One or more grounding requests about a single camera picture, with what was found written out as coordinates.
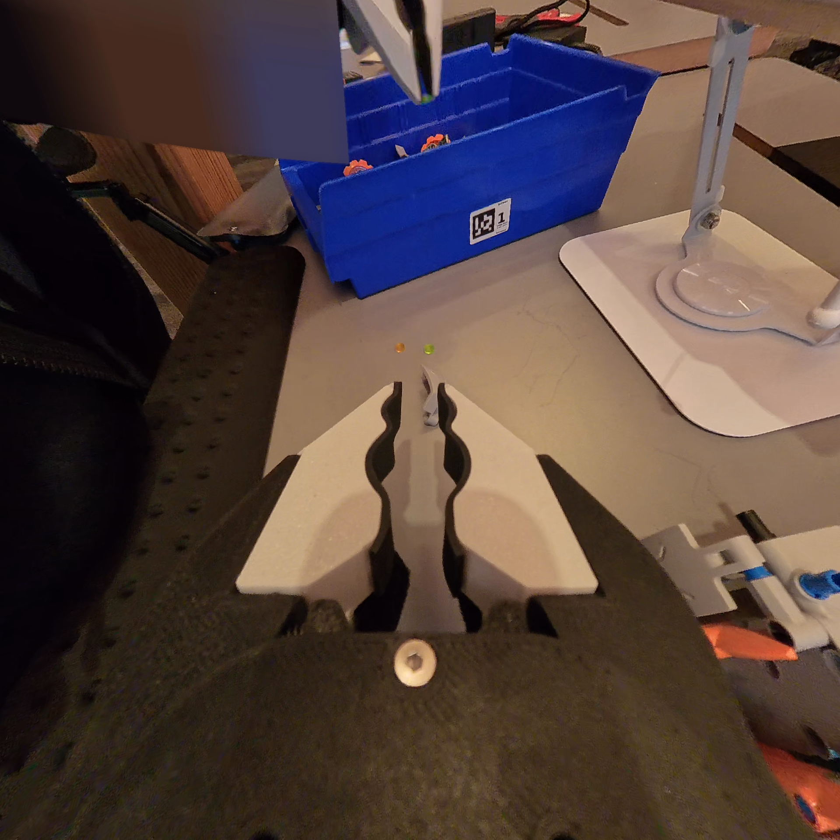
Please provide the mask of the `pile of toy brick parts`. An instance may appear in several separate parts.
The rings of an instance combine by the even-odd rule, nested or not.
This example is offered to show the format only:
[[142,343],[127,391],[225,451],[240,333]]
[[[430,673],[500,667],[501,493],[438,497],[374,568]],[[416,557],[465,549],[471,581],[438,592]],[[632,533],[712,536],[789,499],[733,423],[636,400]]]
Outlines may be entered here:
[[444,148],[452,143],[452,139],[448,133],[433,133],[428,135],[422,143],[414,143],[404,145],[402,143],[394,143],[391,146],[385,146],[380,149],[381,159],[367,160],[362,157],[352,159],[342,169],[342,176],[350,178],[352,176],[371,172],[372,170],[387,165],[410,159],[418,154],[424,154],[435,149]]

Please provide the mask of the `wooden furniture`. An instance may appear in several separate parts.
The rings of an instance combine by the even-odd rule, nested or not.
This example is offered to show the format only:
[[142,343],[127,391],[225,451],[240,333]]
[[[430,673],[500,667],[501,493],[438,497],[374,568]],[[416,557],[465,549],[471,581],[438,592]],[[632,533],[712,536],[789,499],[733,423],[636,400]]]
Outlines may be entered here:
[[[94,133],[85,137],[97,153],[97,162],[70,176],[69,182],[120,182],[193,231],[243,192],[222,152]],[[128,220],[109,199],[92,198],[87,204],[169,301],[186,313],[204,277],[204,263],[145,224]]]

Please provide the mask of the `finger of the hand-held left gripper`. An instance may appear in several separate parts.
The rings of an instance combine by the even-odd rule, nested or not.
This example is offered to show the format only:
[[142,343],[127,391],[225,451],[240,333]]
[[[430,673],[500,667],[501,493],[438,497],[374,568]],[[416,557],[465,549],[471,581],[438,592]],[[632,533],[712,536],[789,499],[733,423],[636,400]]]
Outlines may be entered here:
[[441,1],[413,1],[413,48],[421,97],[428,92],[436,98],[442,66]]
[[341,28],[353,52],[373,48],[409,99],[420,104],[427,94],[424,4],[342,1]]

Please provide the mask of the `black studded foam pad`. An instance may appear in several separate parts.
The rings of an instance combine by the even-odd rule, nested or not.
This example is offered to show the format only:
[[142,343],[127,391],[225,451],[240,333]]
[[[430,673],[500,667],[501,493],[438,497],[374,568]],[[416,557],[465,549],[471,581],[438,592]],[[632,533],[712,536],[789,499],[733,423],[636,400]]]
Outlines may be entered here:
[[2,633],[2,838],[93,838],[91,801],[135,746],[291,600],[235,592],[306,267],[288,245],[211,265],[143,405],[149,459],[131,531]]

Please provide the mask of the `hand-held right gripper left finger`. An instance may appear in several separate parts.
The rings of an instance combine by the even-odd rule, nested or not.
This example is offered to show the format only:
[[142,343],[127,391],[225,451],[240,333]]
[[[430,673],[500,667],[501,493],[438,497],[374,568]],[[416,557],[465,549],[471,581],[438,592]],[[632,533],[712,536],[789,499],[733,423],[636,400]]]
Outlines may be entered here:
[[382,387],[283,465],[290,475],[236,580],[247,595],[336,602],[353,622],[397,622],[410,573],[384,480],[403,384]]

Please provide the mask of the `dark wooden table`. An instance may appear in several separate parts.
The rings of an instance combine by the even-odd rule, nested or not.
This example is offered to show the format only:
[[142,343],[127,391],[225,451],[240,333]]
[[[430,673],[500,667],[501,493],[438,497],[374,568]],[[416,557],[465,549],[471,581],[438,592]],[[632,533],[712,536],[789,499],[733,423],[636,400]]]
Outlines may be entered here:
[[839,138],[825,138],[773,147],[736,124],[733,136],[772,164],[839,206]]

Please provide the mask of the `black power adapter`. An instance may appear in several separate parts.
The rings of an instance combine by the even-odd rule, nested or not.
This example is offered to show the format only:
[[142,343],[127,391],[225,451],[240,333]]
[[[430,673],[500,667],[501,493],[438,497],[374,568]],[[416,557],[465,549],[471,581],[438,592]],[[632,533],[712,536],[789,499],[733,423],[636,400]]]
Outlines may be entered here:
[[585,42],[587,27],[585,24],[574,24],[569,20],[538,21],[539,25],[530,28],[520,28],[510,33],[502,34],[497,31],[497,44],[507,47],[512,35],[524,35],[545,43],[576,47]]

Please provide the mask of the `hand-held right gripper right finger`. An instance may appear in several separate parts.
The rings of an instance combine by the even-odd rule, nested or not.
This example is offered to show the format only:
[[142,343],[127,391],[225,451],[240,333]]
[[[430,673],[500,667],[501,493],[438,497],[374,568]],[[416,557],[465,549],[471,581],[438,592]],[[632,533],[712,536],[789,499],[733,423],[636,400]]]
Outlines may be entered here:
[[451,385],[437,388],[444,578],[466,622],[503,602],[593,595],[598,580],[537,453]]

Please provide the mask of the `white stand with base plate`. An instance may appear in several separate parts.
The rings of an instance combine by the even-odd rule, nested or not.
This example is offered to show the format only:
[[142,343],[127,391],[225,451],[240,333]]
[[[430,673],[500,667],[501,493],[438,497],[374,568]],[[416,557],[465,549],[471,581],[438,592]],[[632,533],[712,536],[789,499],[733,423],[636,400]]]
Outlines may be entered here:
[[838,280],[721,208],[753,30],[718,18],[687,219],[588,234],[559,252],[674,408],[733,438],[839,414]]

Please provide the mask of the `blue plastic bin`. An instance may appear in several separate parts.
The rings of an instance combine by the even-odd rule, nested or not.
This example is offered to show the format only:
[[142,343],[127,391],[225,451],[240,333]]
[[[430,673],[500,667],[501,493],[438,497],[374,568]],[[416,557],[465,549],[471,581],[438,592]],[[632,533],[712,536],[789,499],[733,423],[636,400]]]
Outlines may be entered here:
[[433,133],[450,145],[350,178],[343,163],[279,167],[331,281],[367,298],[599,209],[657,78],[515,35],[444,56],[427,104],[387,75],[345,87],[351,160]]

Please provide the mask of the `grey orange toy brick model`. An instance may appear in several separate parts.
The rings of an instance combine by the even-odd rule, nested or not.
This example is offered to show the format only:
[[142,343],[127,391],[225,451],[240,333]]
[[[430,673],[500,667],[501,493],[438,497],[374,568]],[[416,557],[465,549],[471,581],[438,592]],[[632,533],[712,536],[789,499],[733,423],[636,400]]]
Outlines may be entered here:
[[839,527],[702,547],[680,524],[643,544],[700,620],[765,762],[819,838],[839,828]]

